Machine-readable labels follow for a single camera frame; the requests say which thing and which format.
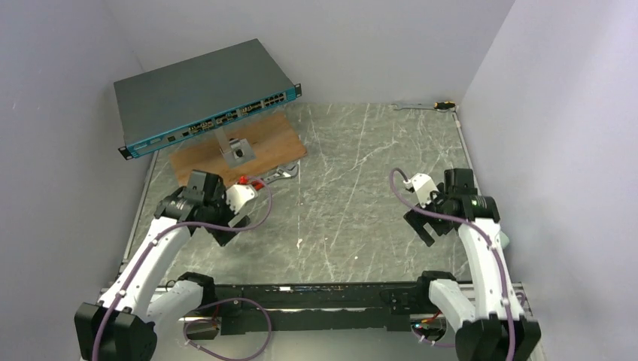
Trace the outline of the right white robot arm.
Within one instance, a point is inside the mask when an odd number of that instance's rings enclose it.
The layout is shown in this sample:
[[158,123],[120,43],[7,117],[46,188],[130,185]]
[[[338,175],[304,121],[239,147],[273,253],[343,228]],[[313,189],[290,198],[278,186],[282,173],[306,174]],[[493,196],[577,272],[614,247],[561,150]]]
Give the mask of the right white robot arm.
[[449,272],[425,272],[424,296],[454,330],[459,360],[529,360],[541,339],[537,321],[522,305],[503,254],[500,212],[480,194],[470,168],[450,168],[436,183],[428,174],[411,177],[400,168],[389,175],[394,195],[409,207],[405,221],[432,246],[435,236],[456,232],[465,250],[474,299]]

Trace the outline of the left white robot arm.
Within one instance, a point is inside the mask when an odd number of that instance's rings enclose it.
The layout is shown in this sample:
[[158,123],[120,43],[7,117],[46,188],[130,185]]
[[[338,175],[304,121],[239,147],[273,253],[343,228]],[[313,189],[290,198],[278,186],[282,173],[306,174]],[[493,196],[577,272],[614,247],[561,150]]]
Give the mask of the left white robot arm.
[[203,223],[219,226],[212,235],[225,245],[236,213],[218,174],[192,171],[186,185],[162,199],[146,238],[111,288],[94,303],[82,303],[74,324],[83,360],[149,360],[162,326],[218,300],[214,279],[186,272],[173,289],[154,299],[156,288],[179,250]]

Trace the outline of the mint green umbrella sleeve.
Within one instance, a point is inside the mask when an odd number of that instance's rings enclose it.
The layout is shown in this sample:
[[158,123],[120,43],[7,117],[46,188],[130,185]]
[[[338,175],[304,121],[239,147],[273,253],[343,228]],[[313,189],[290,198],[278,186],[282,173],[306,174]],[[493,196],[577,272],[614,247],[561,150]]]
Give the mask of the mint green umbrella sleeve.
[[510,245],[510,238],[505,232],[500,232],[500,244],[502,249],[506,249]]

